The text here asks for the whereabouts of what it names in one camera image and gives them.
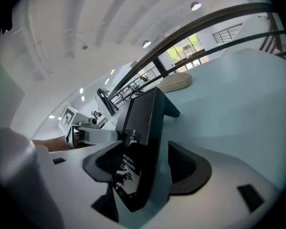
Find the ceiling light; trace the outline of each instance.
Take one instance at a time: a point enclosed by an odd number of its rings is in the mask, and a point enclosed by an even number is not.
[[[191,10],[192,11],[195,11],[195,10],[197,10],[198,8],[200,8],[201,7],[201,3],[199,3],[199,2],[193,2],[192,4],[191,4]]]
[[[143,48],[147,48],[151,44],[151,41],[144,41]]]

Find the light blue tabletop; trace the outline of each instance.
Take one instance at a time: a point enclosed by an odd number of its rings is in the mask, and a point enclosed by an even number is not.
[[[180,110],[164,117],[157,174],[146,206],[130,213],[115,194],[120,223],[138,228],[166,203],[168,141],[240,158],[279,189],[286,185],[286,60],[245,49],[187,71],[190,87],[166,93]]]

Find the ceiling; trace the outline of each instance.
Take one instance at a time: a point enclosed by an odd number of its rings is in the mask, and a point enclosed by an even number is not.
[[[192,12],[194,1],[202,7]],[[83,85],[95,91],[112,69],[139,60],[179,26],[244,2],[21,0],[13,9],[12,30],[0,38],[0,63],[25,92],[13,129],[33,136]],[[145,49],[144,40],[152,41]]]

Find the round ceiling light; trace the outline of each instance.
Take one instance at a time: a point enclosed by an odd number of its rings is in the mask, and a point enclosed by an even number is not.
[[[199,2],[193,2],[192,4],[191,4],[191,10],[192,11],[195,11],[195,10],[197,10],[198,8],[200,8],[201,7],[201,3],[199,3]]]
[[[151,44],[151,41],[144,41],[143,48],[147,48]]]

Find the beige cushion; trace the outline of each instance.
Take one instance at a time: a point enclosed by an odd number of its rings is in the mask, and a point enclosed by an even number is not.
[[[180,90],[190,86],[191,75],[187,73],[174,73],[161,81],[157,87],[164,93]]]

